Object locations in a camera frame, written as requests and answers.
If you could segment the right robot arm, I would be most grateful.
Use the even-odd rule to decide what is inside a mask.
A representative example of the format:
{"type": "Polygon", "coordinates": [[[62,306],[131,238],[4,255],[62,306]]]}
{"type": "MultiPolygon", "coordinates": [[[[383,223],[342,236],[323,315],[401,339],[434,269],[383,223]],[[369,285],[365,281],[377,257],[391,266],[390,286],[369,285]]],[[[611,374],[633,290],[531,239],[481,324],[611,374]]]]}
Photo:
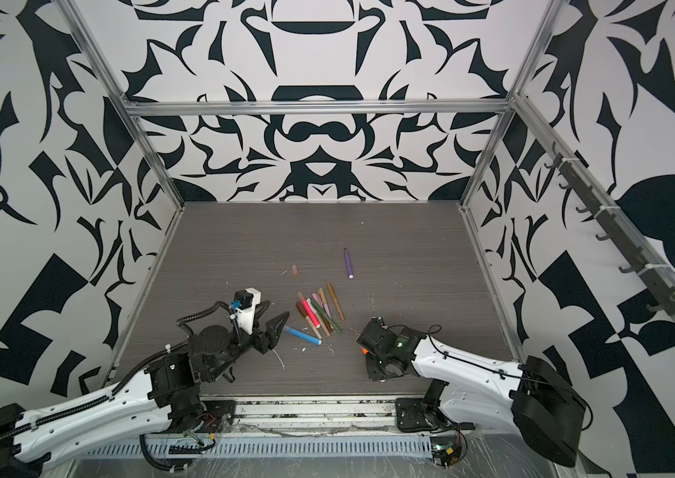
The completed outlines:
{"type": "Polygon", "coordinates": [[[422,332],[371,319],[357,338],[373,382],[415,376],[428,380],[423,398],[395,402],[404,433],[452,432],[463,449],[467,430],[486,428],[520,436],[554,464],[573,468],[582,432],[593,422],[588,402],[548,362],[485,358],[422,332]]]}

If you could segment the green pen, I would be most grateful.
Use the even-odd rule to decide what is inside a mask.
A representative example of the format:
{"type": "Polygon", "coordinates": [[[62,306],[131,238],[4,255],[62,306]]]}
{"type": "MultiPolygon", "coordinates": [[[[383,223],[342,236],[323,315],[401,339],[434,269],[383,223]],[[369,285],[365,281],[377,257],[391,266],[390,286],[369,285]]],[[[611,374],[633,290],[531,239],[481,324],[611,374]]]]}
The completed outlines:
{"type": "Polygon", "coordinates": [[[317,300],[311,299],[310,303],[332,334],[341,334],[343,332],[343,330],[329,317],[324,307],[317,300]]]}

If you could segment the green circuit board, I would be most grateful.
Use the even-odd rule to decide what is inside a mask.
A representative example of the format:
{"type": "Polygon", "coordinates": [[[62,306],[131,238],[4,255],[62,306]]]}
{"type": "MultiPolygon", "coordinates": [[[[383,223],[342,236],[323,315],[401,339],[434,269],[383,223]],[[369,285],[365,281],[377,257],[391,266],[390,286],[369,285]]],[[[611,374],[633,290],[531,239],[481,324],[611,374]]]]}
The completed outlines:
{"type": "Polygon", "coordinates": [[[464,458],[468,451],[466,438],[461,434],[431,438],[431,460],[435,466],[449,468],[464,458]]]}

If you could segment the purple marker pen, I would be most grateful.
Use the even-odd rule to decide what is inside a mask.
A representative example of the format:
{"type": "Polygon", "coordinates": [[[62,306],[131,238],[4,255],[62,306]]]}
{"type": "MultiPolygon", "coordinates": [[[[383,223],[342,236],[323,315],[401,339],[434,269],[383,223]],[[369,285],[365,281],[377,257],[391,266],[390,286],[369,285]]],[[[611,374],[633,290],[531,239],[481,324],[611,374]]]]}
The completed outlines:
{"type": "Polygon", "coordinates": [[[349,249],[343,249],[343,260],[345,261],[345,270],[347,270],[347,278],[353,280],[355,278],[355,271],[353,270],[353,262],[351,262],[351,253],[349,249]]]}

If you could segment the blue highlighter pen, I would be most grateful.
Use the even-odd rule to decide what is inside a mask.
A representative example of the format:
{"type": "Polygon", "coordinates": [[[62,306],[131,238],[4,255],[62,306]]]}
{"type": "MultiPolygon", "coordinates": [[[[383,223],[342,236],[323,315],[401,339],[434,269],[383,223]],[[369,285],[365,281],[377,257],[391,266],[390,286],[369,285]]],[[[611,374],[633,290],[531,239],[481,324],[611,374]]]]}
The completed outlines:
{"type": "Polygon", "coordinates": [[[316,337],[313,337],[313,336],[311,336],[311,335],[309,335],[309,334],[306,334],[306,333],[304,333],[304,332],[298,331],[298,330],[296,330],[296,329],[293,329],[293,328],[291,328],[291,327],[289,327],[289,326],[285,326],[285,327],[284,327],[284,331],[285,331],[286,333],[288,333],[288,334],[290,334],[290,335],[292,335],[292,336],[294,336],[294,337],[297,337],[297,338],[299,338],[299,339],[301,339],[301,340],[303,340],[303,341],[306,341],[306,342],[308,342],[308,343],[310,343],[310,344],[313,344],[313,345],[316,345],[316,346],[321,346],[321,344],[323,344],[323,342],[322,342],[321,339],[316,338],[316,337]]]}

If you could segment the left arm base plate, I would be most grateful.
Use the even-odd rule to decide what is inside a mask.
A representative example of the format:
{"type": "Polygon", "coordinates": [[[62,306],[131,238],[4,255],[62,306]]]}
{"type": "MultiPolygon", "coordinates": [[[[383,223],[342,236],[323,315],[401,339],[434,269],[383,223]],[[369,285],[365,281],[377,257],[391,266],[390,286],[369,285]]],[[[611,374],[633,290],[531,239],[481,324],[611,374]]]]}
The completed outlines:
{"type": "Polygon", "coordinates": [[[200,424],[195,432],[214,434],[230,427],[235,421],[235,400],[202,400],[200,424]]]}

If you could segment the pink highlighter pen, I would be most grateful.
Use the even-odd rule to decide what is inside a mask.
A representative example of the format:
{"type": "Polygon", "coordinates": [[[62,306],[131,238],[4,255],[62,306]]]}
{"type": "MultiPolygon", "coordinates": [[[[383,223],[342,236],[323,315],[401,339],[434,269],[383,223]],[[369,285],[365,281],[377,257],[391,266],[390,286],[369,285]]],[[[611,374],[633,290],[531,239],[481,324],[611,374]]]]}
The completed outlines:
{"type": "Polygon", "coordinates": [[[321,323],[320,323],[320,320],[318,319],[316,313],[315,313],[314,310],[312,309],[312,307],[311,307],[309,301],[306,300],[306,299],[304,299],[304,300],[302,301],[302,304],[304,305],[304,308],[305,308],[306,311],[307,311],[308,317],[309,317],[310,320],[312,321],[314,327],[318,329],[318,328],[321,326],[321,323]]]}

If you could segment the gold brown pen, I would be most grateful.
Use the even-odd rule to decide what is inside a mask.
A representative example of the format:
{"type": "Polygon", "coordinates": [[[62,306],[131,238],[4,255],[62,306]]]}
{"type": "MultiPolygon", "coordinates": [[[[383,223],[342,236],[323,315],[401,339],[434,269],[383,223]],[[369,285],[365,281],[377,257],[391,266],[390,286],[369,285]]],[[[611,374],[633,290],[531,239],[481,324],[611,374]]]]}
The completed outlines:
{"type": "Polygon", "coordinates": [[[343,313],[343,308],[341,307],[341,303],[339,302],[339,298],[338,298],[335,287],[330,282],[327,282],[327,287],[328,287],[330,297],[331,297],[331,299],[333,300],[333,303],[336,306],[336,310],[337,310],[337,314],[339,315],[339,318],[341,319],[341,321],[345,322],[345,314],[343,313]]]}

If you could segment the light pink cap pen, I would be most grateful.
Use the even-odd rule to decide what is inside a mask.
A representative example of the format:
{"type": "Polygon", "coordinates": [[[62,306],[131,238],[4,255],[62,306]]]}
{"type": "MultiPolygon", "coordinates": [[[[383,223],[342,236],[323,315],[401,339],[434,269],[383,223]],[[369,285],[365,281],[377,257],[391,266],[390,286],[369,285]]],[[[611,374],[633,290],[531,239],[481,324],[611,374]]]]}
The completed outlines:
{"type": "Polygon", "coordinates": [[[322,322],[323,327],[326,329],[327,334],[332,335],[334,333],[334,329],[329,320],[327,312],[321,302],[321,297],[317,293],[312,294],[312,304],[314,308],[317,310],[317,314],[319,315],[320,321],[322,322]]]}

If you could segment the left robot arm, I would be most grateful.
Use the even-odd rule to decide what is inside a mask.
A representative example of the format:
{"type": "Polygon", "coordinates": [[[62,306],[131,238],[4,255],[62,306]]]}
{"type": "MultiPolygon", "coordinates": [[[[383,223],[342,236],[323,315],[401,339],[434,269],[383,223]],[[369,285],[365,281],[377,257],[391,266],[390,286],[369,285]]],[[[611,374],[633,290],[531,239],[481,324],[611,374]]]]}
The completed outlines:
{"type": "Polygon", "coordinates": [[[248,309],[218,301],[177,320],[185,341],[166,346],[132,368],[117,384],[63,404],[0,409],[0,477],[38,477],[45,469],[132,436],[200,428],[208,412],[202,384],[234,382],[247,352],[274,350],[290,318],[260,322],[270,304],[248,309]]]}

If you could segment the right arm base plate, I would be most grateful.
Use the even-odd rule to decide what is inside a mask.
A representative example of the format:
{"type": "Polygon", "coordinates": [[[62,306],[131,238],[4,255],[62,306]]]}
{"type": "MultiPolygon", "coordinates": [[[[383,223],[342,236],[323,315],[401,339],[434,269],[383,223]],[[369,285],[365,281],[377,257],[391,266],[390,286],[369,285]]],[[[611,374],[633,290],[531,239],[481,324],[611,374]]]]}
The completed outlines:
{"type": "Polygon", "coordinates": [[[437,404],[424,398],[397,398],[394,407],[396,427],[404,433],[441,432],[458,426],[437,404]]]}

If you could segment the aluminium front rail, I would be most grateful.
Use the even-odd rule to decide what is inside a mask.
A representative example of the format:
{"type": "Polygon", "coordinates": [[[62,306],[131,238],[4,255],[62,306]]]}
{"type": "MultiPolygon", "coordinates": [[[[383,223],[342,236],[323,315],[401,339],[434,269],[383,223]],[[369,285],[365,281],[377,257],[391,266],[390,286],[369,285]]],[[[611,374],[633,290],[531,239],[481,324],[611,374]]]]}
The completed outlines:
{"type": "MultiPolygon", "coordinates": [[[[552,422],[550,404],[540,394],[525,394],[511,390],[508,396],[483,398],[478,394],[455,392],[452,398],[427,396],[441,411],[458,423],[457,428],[485,426],[530,438],[537,430],[551,432],[560,428],[552,422]]],[[[329,428],[366,426],[375,430],[375,421],[395,418],[395,400],[380,396],[351,398],[285,398],[260,402],[245,398],[237,402],[235,417],[259,426],[279,428],[329,428]]],[[[142,433],[182,433],[194,430],[200,424],[202,403],[194,402],[188,408],[176,406],[158,408],[154,402],[135,398],[104,400],[99,406],[83,410],[50,422],[48,416],[38,418],[36,426],[58,441],[70,440],[80,446],[98,446],[142,433]]]]}

